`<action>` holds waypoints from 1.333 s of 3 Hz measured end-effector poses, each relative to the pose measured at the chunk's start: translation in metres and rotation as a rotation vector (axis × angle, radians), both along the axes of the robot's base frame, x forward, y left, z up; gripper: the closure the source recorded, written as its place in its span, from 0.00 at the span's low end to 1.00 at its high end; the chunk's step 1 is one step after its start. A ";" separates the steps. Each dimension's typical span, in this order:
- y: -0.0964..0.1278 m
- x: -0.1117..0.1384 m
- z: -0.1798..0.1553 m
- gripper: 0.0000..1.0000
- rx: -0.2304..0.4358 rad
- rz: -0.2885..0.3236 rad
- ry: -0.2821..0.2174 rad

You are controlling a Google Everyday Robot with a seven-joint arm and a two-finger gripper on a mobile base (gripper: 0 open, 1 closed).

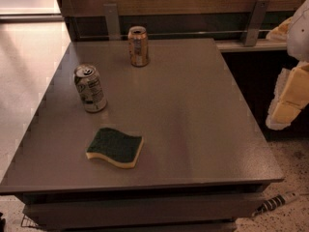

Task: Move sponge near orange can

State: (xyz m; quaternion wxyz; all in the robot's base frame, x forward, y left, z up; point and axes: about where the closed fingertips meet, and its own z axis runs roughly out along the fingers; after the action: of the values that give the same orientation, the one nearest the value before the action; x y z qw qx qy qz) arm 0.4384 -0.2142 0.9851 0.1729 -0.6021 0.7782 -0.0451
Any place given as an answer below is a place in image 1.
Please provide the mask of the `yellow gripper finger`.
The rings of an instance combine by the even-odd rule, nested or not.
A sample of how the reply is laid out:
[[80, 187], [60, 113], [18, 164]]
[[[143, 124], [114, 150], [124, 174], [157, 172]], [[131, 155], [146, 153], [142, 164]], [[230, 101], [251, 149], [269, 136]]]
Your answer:
[[273, 94], [266, 125], [271, 130], [280, 131], [289, 127], [309, 104], [309, 63], [300, 61], [291, 70], [283, 68]]
[[289, 25], [292, 19], [289, 17], [280, 23], [277, 27], [273, 28], [267, 33], [266, 39], [269, 41], [285, 41], [287, 40], [287, 34]]

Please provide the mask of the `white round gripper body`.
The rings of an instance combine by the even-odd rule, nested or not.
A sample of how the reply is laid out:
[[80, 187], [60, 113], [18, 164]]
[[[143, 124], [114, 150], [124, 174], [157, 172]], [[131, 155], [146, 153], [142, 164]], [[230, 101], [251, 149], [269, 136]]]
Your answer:
[[298, 61], [309, 62], [309, 0], [296, 10], [287, 34], [288, 54]]

